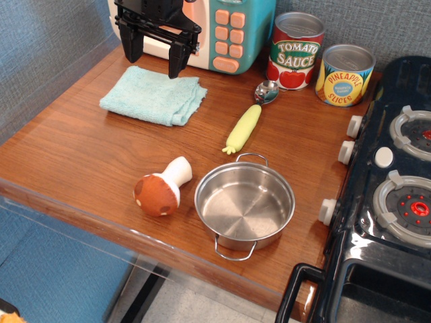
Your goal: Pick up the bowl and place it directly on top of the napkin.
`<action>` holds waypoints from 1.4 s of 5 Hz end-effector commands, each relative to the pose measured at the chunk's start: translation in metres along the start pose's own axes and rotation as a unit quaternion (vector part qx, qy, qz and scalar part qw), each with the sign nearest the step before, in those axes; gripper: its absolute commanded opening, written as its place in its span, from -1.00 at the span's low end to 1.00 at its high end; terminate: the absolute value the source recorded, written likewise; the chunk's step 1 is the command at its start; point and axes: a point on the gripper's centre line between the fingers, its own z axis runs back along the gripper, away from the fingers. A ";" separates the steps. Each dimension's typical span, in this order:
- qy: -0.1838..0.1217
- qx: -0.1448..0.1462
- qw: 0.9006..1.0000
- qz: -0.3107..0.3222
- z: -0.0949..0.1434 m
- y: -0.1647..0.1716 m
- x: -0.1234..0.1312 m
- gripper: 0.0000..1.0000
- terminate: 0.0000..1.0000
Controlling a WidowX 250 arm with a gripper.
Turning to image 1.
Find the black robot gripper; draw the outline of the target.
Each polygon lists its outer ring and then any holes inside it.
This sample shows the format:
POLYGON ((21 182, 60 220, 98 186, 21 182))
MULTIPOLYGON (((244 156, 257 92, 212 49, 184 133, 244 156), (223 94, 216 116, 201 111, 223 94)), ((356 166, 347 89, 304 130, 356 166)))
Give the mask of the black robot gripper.
POLYGON ((143 54, 143 38, 170 45, 170 79, 199 51, 201 27, 183 12, 182 1, 115 1, 114 23, 119 27, 125 57, 135 63, 143 54))

